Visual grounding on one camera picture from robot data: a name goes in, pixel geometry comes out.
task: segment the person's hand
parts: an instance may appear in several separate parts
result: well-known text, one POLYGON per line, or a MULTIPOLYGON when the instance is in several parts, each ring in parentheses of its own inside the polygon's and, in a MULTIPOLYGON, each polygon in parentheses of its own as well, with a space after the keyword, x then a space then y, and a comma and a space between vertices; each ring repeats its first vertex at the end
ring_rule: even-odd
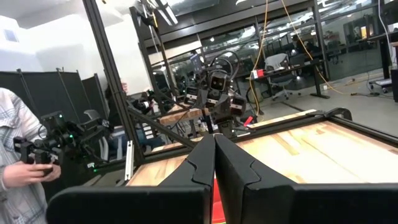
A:
POLYGON ((44 182, 51 182, 61 175, 61 167, 58 165, 52 164, 52 172, 49 173, 47 176, 44 177, 44 182))
POLYGON ((3 183, 7 188, 40 183, 47 178, 43 170, 51 167, 51 164, 25 164, 19 161, 4 168, 3 183))

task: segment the office chair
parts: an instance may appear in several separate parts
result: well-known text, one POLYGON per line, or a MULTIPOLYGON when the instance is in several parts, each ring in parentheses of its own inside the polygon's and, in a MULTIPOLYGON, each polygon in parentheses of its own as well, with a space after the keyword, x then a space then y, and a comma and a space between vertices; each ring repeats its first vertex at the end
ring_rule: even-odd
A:
MULTIPOLYGON (((277 70, 281 67, 287 68, 288 66, 289 58, 287 54, 277 54, 266 58, 267 71, 277 70)), ((272 96, 273 101, 275 101, 275 99, 281 95, 284 95, 286 97, 286 100, 288 100, 289 95, 293 94, 293 91, 285 89, 285 86, 287 86, 290 82, 296 79, 296 76, 293 73, 282 73, 278 76, 268 77, 267 79, 271 86, 282 87, 281 91, 272 96)))
MULTIPOLYGON (((86 110, 84 114, 87 114, 90 119, 96 119, 100 117, 100 114, 96 110, 86 110)), ((118 139, 118 152, 116 159, 120 160, 123 158, 123 148, 121 136, 124 134, 123 128, 115 129, 111 134, 112 138, 118 139)), ((108 141, 105 137, 102 137, 99 141, 99 150, 101 152, 101 159, 109 161, 109 146, 108 141)))

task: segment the light wood surface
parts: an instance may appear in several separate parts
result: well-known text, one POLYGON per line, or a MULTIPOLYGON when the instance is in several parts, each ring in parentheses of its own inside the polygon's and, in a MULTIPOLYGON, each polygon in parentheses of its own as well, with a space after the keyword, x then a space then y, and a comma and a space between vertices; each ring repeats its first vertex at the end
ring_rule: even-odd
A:
MULTIPOLYGON (((301 116, 311 111, 261 124, 301 116)), ((398 182, 398 149, 329 121, 237 145, 298 183, 398 182)), ((186 156, 180 156, 141 166, 128 186, 158 185, 185 158, 186 156)))
MULTIPOLYGON (((169 112, 178 111, 178 110, 181 110, 181 109, 182 108, 179 105, 174 105, 173 108, 169 112)), ((207 108, 205 109, 205 113, 206 113, 206 115, 209 115, 209 111, 208 111, 207 108)), ((181 117, 182 117, 181 121, 186 121, 186 120, 190 120, 190 119, 194 119, 194 118, 200 118, 201 116, 203 116, 201 110, 199 110, 199 109, 190 109, 189 112, 183 111, 181 113, 176 113, 176 114, 171 114, 171 115, 164 116, 164 117, 159 119, 159 123, 163 124, 163 125, 174 124, 181 117)))

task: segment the black bracket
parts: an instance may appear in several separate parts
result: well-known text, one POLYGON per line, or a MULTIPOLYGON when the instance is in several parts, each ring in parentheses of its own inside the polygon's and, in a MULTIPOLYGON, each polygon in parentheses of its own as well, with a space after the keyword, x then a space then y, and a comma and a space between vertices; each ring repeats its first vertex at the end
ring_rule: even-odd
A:
POLYGON ((333 110, 330 110, 328 112, 322 111, 322 110, 318 110, 318 111, 314 111, 311 113, 307 113, 307 116, 324 116, 325 118, 330 118, 332 116, 336 116, 336 115, 341 115, 344 119, 347 119, 349 121, 353 120, 353 115, 351 114, 351 111, 349 109, 346 108, 335 108, 333 110))

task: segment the plaid shirt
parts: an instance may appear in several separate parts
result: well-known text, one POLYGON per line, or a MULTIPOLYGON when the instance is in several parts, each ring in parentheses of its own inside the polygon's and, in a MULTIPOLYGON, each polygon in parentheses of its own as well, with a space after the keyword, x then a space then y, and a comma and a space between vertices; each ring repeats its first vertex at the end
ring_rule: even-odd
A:
POLYGON ((13 92, 0 88, 0 224, 46 223, 44 189, 42 184, 7 189, 2 174, 4 168, 20 159, 15 152, 14 137, 34 141, 41 124, 24 102, 13 92))

